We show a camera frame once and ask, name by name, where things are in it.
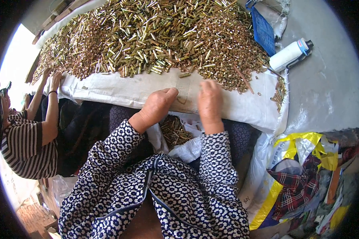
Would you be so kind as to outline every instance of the blue plastic basket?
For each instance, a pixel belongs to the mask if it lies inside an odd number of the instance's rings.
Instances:
[[[275,55],[273,27],[254,6],[251,7],[251,17],[253,18],[254,40],[263,47],[269,56]]]

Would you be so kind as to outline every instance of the wrinkled hand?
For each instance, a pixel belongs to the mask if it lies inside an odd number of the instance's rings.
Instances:
[[[151,93],[144,107],[129,119],[129,123],[137,132],[144,133],[167,115],[177,95],[176,88],[166,88]]]
[[[198,112],[206,134],[215,134],[224,131],[221,109],[221,87],[215,81],[207,79],[200,84],[198,93]]]
[[[46,69],[43,71],[41,83],[42,83],[44,86],[46,85],[47,79],[48,79],[48,77],[49,77],[49,75],[50,75],[50,73],[51,73],[52,71],[53,71],[53,69],[50,68],[50,67],[46,68]]]
[[[62,78],[63,78],[63,76],[60,72],[56,72],[52,76],[52,80],[50,81],[50,91],[56,91],[58,89]]]

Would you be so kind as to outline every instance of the white water bottle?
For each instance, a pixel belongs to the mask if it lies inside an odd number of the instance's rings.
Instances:
[[[284,69],[289,69],[299,61],[311,55],[311,47],[314,46],[312,41],[306,41],[304,38],[291,43],[286,48],[270,57],[270,67],[280,72]]]

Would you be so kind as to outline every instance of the blue and white floral jacket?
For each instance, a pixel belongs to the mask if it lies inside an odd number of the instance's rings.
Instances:
[[[118,238],[148,190],[164,238],[249,238],[226,131],[202,136],[199,173],[164,154],[123,169],[142,139],[125,120],[105,141],[95,143],[62,202],[62,238]]]

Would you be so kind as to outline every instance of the striped shirt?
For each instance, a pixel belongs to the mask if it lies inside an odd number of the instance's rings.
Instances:
[[[1,153],[10,168],[20,177],[42,179],[57,174],[57,141],[42,146],[41,122],[26,120],[27,111],[8,117]]]

